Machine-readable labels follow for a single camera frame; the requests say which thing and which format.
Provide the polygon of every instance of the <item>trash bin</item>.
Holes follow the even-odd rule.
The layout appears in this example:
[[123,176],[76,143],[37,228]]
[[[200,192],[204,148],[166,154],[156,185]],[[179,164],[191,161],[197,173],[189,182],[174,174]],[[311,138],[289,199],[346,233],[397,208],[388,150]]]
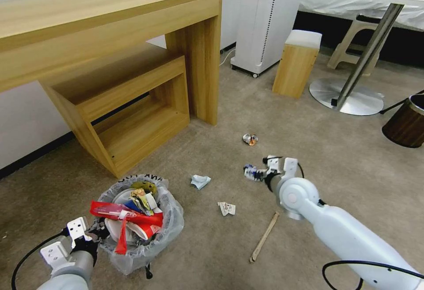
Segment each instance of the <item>trash bin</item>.
[[163,225],[148,245],[127,245],[127,253],[125,255],[119,255],[115,252],[117,243],[111,237],[100,243],[100,248],[108,253],[113,266],[124,275],[129,275],[136,269],[147,267],[154,257],[164,250],[184,228],[183,209],[168,191],[168,180],[153,174],[125,177],[102,193],[98,201],[112,203],[116,195],[130,188],[132,183],[140,181],[149,181],[156,185],[158,189],[156,202],[163,212]]
[[410,96],[383,126],[382,132],[403,147],[420,147],[424,142],[424,94]]

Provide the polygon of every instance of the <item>wooden desk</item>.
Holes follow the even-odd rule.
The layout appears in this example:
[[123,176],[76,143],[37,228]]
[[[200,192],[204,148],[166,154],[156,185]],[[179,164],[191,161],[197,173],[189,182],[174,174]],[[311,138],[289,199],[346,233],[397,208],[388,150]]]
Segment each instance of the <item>wooden desk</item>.
[[[189,111],[217,123],[221,2],[2,3],[0,92],[38,80],[81,145],[120,177],[184,128]],[[168,51],[145,43],[162,34]]]
[[0,92],[165,34],[185,55],[190,112],[215,125],[222,0],[16,0],[0,4]]

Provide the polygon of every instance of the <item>plastic trash bag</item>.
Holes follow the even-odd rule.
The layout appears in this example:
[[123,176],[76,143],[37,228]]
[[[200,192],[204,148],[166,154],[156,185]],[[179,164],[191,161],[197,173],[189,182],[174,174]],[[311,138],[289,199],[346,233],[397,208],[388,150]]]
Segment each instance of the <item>plastic trash bag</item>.
[[109,254],[111,263],[124,275],[129,275],[134,270],[149,265],[153,258],[164,250],[184,228],[183,209],[168,191],[168,180],[153,174],[125,177],[102,193],[98,201],[111,203],[118,193],[130,188],[132,183],[140,181],[149,181],[156,184],[158,188],[156,202],[163,212],[163,225],[150,244],[146,246],[127,245],[128,250],[125,255],[119,255],[115,252],[117,243],[110,237],[100,243],[100,248]]

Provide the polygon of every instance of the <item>round white table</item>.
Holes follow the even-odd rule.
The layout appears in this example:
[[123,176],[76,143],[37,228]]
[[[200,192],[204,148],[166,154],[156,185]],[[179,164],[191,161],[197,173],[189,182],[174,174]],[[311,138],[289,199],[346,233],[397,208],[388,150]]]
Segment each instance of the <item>round white table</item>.
[[355,88],[364,69],[375,55],[380,45],[389,35],[394,21],[404,5],[423,6],[424,0],[373,0],[389,3],[389,7],[381,19],[368,45],[350,74],[347,81],[343,79],[318,79],[309,86],[310,94],[324,106],[342,113],[368,116],[383,109],[382,95],[364,86]]

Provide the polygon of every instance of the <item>white air purifier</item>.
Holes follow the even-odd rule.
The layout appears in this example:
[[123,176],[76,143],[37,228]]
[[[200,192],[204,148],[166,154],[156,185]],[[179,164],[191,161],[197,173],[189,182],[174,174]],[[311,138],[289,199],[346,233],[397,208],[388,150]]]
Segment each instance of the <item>white air purifier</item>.
[[241,0],[235,56],[231,68],[256,78],[278,62],[300,0]]

